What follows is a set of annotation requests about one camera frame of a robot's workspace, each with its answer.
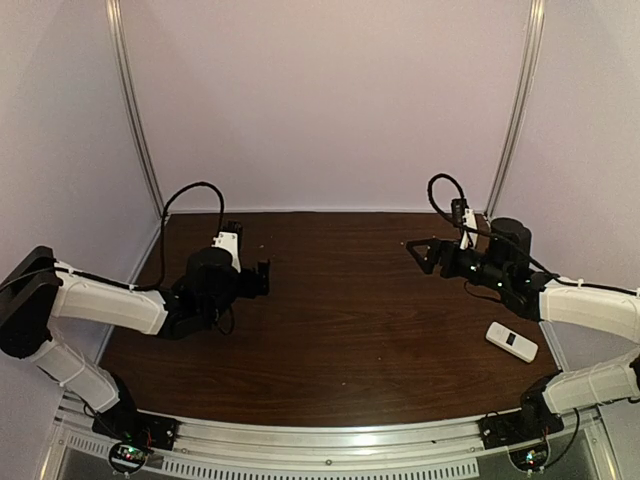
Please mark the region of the white remote control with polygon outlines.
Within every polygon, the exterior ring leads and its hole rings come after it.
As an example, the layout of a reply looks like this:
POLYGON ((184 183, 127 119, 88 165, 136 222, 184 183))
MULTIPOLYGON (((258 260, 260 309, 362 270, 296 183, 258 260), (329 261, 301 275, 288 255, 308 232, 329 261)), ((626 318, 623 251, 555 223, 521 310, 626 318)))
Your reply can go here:
POLYGON ((532 363, 538 353, 536 343, 498 322, 490 324, 485 339, 526 363, 532 363))

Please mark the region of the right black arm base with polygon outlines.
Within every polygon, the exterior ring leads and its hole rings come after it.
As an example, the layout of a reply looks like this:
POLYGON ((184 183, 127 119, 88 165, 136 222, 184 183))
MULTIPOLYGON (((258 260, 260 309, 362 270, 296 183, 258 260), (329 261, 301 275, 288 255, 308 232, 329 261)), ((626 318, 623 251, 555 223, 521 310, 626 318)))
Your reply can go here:
POLYGON ((512 466, 528 475, 541 473, 551 464, 549 437, 564 430, 558 415, 537 417, 529 407, 489 412, 477 426, 485 450, 506 447, 512 466))

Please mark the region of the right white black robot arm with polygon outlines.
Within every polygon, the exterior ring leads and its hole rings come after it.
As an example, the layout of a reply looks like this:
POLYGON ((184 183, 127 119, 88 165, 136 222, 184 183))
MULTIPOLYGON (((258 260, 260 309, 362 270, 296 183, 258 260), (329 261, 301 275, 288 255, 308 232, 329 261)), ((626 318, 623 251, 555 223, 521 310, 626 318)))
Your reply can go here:
MULTIPOLYGON (((483 252, 463 238, 413 240, 406 248, 425 274, 437 272, 488 288, 523 319, 573 324, 639 342, 638 293, 533 269, 532 234, 518 220, 498 218, 487 235, 483 252)), ((633 348, 594 366, 539 380, 522 395, 521 411, 529 423, 542 423, 574 409, 638 399, 639 350, 633 348)))

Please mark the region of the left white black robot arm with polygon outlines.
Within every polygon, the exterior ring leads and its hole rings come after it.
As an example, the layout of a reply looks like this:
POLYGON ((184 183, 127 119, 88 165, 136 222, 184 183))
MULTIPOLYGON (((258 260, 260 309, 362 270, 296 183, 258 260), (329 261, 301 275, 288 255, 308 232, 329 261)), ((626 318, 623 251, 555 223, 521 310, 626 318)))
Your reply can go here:
POLYGON ((115 435, 132 432, 138 410, 124 382, 69 346, 52 318, 88 320, 166 340, 220 326, 239 298, 269 292, 270 265, 242 268, 233 248, 192 254, 169 289, 123 284, 59 263, 38 246, 1 284, 1 350, 35 364, 75 393, 115 435))

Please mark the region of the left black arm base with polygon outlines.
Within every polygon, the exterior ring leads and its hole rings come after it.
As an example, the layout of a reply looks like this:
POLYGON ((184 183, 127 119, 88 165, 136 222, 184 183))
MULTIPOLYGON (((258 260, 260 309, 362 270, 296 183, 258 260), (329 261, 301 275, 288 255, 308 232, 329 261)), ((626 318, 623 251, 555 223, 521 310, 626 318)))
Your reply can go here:
POLYGON ((92 413, 92 431, 116 441, 107 461, 125 477, 139 472, 157 450, 173 449, 179 422, 171 417, 136 412, 92 413))

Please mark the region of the right aluminium frame post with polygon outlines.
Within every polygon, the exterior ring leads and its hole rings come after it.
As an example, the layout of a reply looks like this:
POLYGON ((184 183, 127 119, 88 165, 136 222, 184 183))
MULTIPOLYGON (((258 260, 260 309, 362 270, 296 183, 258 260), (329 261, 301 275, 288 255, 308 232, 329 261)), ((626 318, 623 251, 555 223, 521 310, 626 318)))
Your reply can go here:
POLYGON ((516 91, 501 155, 484 216, 491 219, 495 216, 501 194, 506 185, 508 172, 512 164, 521 129, 526 115, 527 103, 534 83, 543 39, 546 14, 545 0, 532 0, 526 24, 526 35, 521 56, 521 65, 516 82, 516 91))

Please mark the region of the aluminium frame post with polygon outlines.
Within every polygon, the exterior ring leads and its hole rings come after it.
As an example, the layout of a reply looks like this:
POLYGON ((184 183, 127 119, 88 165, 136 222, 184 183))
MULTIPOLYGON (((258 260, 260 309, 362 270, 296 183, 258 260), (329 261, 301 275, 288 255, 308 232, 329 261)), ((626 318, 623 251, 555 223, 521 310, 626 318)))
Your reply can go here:
POLYGON ((527 103, 534 83, 543 39, 546 14, 545 0, 532 0, 526 24, 526 35, 521 56, 521 65, 516 82, 516 91, 501 155, 484 216, 491 219, 495 216, 501 194, 506 185, 508 172, 512 164, 521 129, 526 115, 527 103))
POLYGON ((134 149, 148 190, 156 216, 161 219, 164 201, 159 182, 152 163, 146 139, 142 115, 136 95, 134 76, 129 59, 122 7, 119 0, 106 0, 106 15, 109 33, 113 45, 116 70, 125 107, 125 115, 129 124, 134 149))

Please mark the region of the front aluminium rail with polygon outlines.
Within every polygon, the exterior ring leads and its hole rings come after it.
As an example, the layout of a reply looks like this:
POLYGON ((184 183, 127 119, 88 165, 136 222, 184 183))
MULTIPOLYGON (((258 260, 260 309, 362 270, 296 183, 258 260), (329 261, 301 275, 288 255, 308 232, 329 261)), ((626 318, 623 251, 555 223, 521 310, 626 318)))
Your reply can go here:
POLYGON ((297 428, 180 418, 134 479, 617 479, 600 413, 513 446, 484 445, 480 417, 395 426, 297 428))

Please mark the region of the left aluminium frame post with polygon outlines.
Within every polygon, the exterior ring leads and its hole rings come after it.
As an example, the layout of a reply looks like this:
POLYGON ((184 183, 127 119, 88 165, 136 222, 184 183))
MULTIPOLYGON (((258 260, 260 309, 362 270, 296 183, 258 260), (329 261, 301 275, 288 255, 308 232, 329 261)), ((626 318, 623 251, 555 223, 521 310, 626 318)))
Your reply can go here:
POLYGON ((116 70, 125 107, 125 115, 129 124, 134 149, 148 190, 156 216, 161 219, 164 201, 159 182, 152 163, 146 139, 142 115, 136 95, 134 76, 129 59, 122 7, 119 0, 106 0, 106 15, 109 33, 113 45, 116 70))

